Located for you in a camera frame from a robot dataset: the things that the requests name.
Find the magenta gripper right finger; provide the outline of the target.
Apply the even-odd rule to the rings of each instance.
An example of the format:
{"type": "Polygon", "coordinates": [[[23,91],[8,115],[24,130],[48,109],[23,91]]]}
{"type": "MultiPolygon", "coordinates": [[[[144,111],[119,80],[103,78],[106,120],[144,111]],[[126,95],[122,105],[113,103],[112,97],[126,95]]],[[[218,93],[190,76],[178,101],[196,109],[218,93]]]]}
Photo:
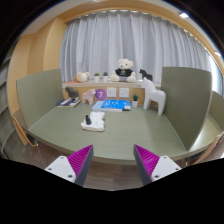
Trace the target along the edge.
{"type": "Polygon", "coordinates": [[[134,145],[133,154],[143,185],[181,170],[181,167],[167,155],[158,156],[141,146],[134,145]]]}

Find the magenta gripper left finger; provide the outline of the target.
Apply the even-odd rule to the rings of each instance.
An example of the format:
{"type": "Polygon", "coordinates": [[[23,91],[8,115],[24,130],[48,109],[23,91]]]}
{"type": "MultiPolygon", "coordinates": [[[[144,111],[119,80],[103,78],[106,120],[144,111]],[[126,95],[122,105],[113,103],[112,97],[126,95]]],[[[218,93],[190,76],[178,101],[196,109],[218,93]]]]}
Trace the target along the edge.
{"type": "Polygon", "coordinates": [[[68,157],[59,156],[45,170],[76,185],[82,186],[85,182],[92,157],[93,146],[89,145],[68,157]]]}

